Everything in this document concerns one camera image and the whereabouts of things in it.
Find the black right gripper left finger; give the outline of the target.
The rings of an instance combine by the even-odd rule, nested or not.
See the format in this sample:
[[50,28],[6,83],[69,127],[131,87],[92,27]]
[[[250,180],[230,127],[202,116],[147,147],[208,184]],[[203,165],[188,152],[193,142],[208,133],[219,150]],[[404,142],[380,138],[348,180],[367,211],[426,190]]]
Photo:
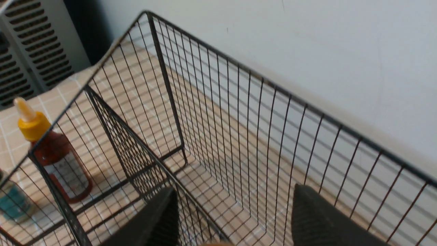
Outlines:
[[179,239],[178,195],[165,187],[102,246],[176,246]]

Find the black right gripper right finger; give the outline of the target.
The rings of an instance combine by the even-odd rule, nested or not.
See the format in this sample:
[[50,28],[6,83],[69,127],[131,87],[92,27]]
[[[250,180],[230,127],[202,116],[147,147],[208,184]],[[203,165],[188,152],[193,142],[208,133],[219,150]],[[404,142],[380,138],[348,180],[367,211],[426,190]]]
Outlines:
[[295,246],[387,246],[302,184],[294,188],[291,231]]

